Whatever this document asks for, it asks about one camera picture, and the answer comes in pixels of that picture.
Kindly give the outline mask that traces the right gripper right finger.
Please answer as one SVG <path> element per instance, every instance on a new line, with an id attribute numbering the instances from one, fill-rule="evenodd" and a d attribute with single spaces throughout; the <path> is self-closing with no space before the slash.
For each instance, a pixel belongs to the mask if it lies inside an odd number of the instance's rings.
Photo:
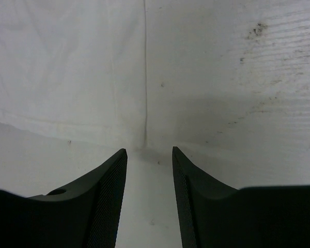
<path id="1" fill-rule="evenodd" d="M 172 150 L 183 247 L 310 247 L 310 185 L 232 188 Z"/>

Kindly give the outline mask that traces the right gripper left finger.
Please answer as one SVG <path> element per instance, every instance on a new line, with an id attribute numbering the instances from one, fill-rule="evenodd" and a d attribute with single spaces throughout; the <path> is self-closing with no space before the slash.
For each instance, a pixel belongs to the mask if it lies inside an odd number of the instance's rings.
<path id="1" fill-rule="evenodd" d="M 46 195 L 0 190 L 0 247 L 114 247 L 127 161 L 121 149 Z"/>

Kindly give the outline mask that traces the white tank top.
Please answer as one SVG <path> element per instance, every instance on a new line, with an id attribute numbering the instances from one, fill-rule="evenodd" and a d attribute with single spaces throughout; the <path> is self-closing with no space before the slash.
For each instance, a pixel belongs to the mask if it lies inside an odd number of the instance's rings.
<path id="1" fill-rule="evenodd" d="M 0 1 L 0 123 L 141 148 L 144 1 Z"/>

